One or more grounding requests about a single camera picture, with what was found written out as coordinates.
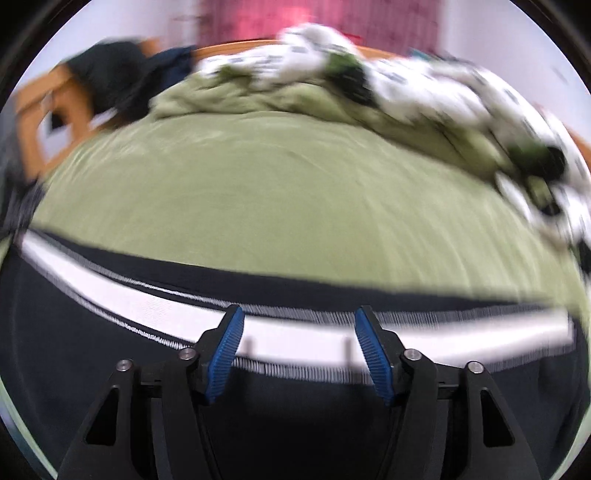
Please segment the blue gripper pad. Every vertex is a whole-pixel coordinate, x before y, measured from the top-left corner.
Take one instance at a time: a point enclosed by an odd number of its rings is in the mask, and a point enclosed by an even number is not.
[[[226,380],[230,374],[230,368],[236,351],[238,350],[238,344],[242,338],[242,332],[244,331],[244,312],[240,307],[236,309],[232,319],[228,323],[226,332],[223,334],[213,356],[207,367],[207,388],[205,389],[205,397],[209,404],[212,404],[216,397],[221,395],[224,387],[226,386]]]
[[[394,401],[392,369],[376,332],[362,309],[355,312],[355,333],[368,364],[375,391],[386,405],[391,405]]]

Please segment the green bedsheet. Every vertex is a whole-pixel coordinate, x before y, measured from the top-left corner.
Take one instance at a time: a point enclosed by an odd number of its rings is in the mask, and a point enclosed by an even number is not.
[[[478,133],[401,125],[320,82],[253,93],[246,79],[194,75],[146,119],[78,148],[33,223],[224,270],[542,300],[581,313],[588,329],[573,257],[486,182],[499,168],[511,171]]]

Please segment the wooden bed frame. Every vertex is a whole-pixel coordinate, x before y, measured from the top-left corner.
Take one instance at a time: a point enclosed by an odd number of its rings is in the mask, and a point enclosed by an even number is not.
[[[221,54],[239,53],[250,48],[269,45],[275,40],[250,40],[204,47],[194,52],[194,61]],[[160,42],[157,38],[143,41],[141,49],[146,56],[158,53]],[[368,59],[384,59],[394,54],[375,48],[358,46]],[[115,115],[98,127],[93,127],[92,100],[84,87],[74,78],[66,64],[62,63],[47,74],[32,80],[16,92],[17,131],[21,145],[25,174],[29,179],[42,177],[64,161],[82,142],[92,138],[105,128],[123,125]],[[45,158],[39,145],[39,125],[50,112],[59,113],[64,123],[71,126],[72,141],[51,158]],[[591,148],[576,134],[569,131],[591,169]]]

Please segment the red curtain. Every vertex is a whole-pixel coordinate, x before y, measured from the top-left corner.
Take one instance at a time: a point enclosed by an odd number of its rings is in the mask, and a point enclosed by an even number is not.
[[[274,38],[312,21],[392,53],[437,51],[441,0],[202,0],[199,45]]]

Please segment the bolt head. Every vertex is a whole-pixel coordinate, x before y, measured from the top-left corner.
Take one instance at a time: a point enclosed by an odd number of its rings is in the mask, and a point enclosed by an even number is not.
[[[484,365],[480,362],[468,362],[468,370],[473,374],[481,374],[484,371]]]
[[[194,348],[183,348],[182,350],[178,351],[178,357],[181,360],[193,360],[197,356],[197,352]]]
[[[404,351],[404,358],[412,360],[413,362],[416,360],[420,360],[423,358],[423,354],[414,348],[409,348]]]
[[[116,368],[119,372],[127,372],[132,366],[134,366],[134,363],[131,360],[124,359],[117,362]]]

